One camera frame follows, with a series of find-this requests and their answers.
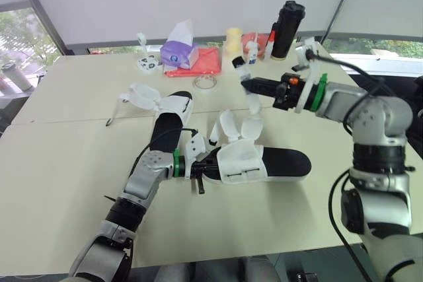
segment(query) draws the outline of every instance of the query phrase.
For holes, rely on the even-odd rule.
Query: tissue box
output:
[[[161,61],[165,65],[191,69],[198,59],[198,46],[179,41],[166,41],[160,49]]]

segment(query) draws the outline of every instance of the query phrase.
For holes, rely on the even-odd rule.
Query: table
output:
[[[283,73],[298,64],[294,47],[283,63],[258,61],[251,67],[254,76],[279,81]],[[137,69],[139,53],[110,55],[62,56],[19,112],[14,124],[69,122],[79,120],[107,120],[113,113],[116,98],[126,92],[131,83],[141,82],[160,91],[162,96],[177,90],[193,94],[193,112],[213,112],[222,109],[247,109],[243,88],[234,73],[222,73],[217,78],[213,94],[194,89],[193,77],[169,78],[160,72],[146,75]],[[330,81],[354,85],[353,80],[337,65],[324,68]],[[301,73],[308,76],[308,71]],[[261,96],[263,107],[271,107],[273,100]],[[152,116],[152,112],[140,110],[131,104],[121,104],[117,118]]]

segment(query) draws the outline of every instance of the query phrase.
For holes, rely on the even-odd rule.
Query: silver robot arm segment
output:
[[[135,232],[159,183],[173,175],[173,155],[149,151],[138,161],[99,232],[79,253],[70,277],[93,282],[124,281],[132,264]]]
[[[311,74],[318,70],[316,63],[307,60]],[[367,94],[359,87],[327,83],[326,75],[311,88],[308,85],[308,90],[306,81],[291,73],[283,74],[280,81],[254,78],[241,84],[250,92],[275,98],[275,108],[299,112],[302,100],[301,110],[336,122],[343,122],[351,107]],[[412,110],[404,100],[385,96],[364,98],[347,118],[354,141],[349,170],[354,188],[342,193],[342,223],[359,234],[383,281],[423,281],[423,241],[409,235],[406,171],[412,169],[404,161],[405,133],[411,121]]]

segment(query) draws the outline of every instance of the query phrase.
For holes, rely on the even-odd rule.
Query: green foliage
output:
[[[44,68],[51,66],[60,56],[31,8],[0,13],[0,38],[5,40],[3,46],[6,49],[20,52],[30,63]],[[0,63],[10,59],[5,52],[0,52]],[[19,65],[23,60],[15,58],[15,62]]]
[[[141,46],[115,46],[113,48],[91,48],[91,53],[134,53],[138,52],[141,49]]]
[[[422,42],[358,38],[328,39],[324,42],[323,47],[329,53],[371,54],[371,49],[381,49],[396,52],[401,57],[423,59]]]

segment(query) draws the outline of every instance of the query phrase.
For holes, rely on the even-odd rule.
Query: small white bottle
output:
[[[249,49],[249,54],[247,56],[248,64],[254,64],[257,60],[258,55],[258,43],[257,43],[258,34],[256,32],[256,38],[253,41],[249,41],[246,47]]]

